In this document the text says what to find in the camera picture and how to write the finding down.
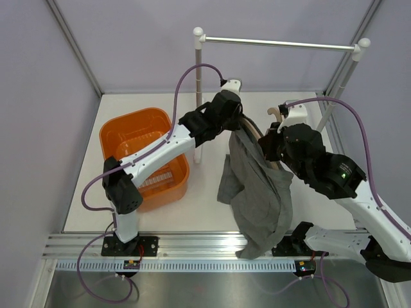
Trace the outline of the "wooden clothes hanger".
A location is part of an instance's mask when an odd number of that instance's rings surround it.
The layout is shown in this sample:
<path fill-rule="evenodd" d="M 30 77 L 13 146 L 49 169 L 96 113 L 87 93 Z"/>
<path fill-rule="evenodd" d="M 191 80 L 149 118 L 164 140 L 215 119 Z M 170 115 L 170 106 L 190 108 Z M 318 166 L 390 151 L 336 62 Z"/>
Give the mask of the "wooden clothes hanger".
<path fill-rule="evenodd" d="M 263 134 L 262 134 L 261 130 L 258 128 L 257 124 L 251 118 L 246 116 L 245 114 L 242 115 L 241 127 L 245 131 L 247 131 L 247 135 L 254 142 L 258 142 L 258 140 L 263 136 Z M 270 161 L 266 160 L 265 163 L 271 169 L 283 170 L 283 167 L 278 162 L 270 162 Z"/>

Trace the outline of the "grey shorts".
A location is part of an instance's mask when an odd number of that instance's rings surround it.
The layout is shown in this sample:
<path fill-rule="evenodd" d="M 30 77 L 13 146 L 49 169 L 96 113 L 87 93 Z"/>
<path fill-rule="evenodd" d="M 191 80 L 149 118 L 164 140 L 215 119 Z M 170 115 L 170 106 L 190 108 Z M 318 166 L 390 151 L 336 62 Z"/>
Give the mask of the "grey shorts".
<path fill-rule="evenodd" d="M 293 207 L 293 174 L 271 169 L 261 147 L 241 127 L 229 137 L 217 200 L 230 205 L 240 233 L 247 240 L 239 259 L 256 259 L 279 244 L 289 231 Z"/>

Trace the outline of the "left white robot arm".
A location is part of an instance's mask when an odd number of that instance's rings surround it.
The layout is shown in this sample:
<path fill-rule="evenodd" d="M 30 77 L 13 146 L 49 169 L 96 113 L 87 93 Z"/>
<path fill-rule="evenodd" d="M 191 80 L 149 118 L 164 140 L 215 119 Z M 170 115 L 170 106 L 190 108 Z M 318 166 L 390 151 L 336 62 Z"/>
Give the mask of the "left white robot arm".
<path fill-rule="evenodd" d="M 129 256 L 137 251 L 139 230 L 132 215 L 143 203 L 138 187 L 190 148 L 215 139 L 224 130 L 239 129 L 242 113 L 240 91 L 221 89 L 211 101 L 182 116 L 165 136 L 120 161 L 112 157 L 105 161 L 102 186 L 114 210 L 119 252 Z"/>

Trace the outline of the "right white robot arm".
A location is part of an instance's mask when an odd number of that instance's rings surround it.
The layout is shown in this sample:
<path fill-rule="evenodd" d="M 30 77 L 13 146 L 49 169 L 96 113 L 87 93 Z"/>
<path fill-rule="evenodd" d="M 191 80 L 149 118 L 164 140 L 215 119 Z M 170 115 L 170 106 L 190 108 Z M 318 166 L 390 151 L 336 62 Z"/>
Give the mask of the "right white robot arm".
<path fill-rule="evenodd" d="M 388 206 L 378 205 L 365 172 L 351 158 L 326 151 L 321 134 L 304 123 L 283 127 L 274 122 L 258 144 L 266 160 L 284 163 L 297 178 L 345 208 L 367 230 L 356 235 L 302 221 L 292 232 L 295 253 L 304 255 L 313 250 L 337 254 L 363 264 L 387 282 L 410 280 L 410 238 L 403 234 L 407 228 Z"/>

